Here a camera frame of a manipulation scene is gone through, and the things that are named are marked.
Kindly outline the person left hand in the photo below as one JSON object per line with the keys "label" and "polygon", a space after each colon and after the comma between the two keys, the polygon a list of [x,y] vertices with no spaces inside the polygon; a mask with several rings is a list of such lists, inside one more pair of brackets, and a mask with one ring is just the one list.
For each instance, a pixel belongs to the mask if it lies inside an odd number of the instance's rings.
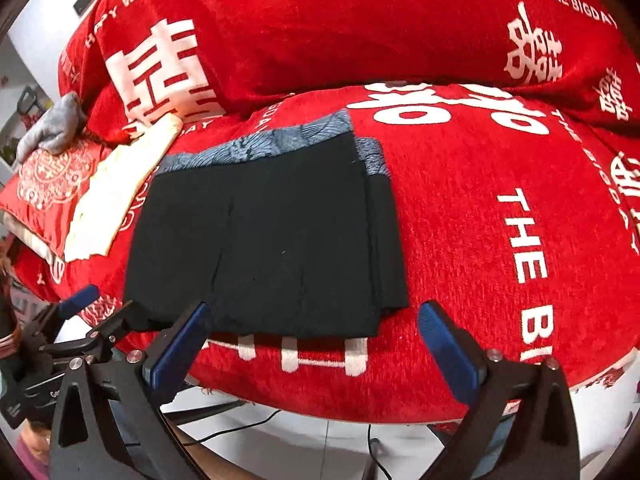
{"label": "person left hand", "polygon": [[29,453],[39,463],[48,466],[50,462],[51,430],[40,422],[26,420],[21,430],[21,438]]}

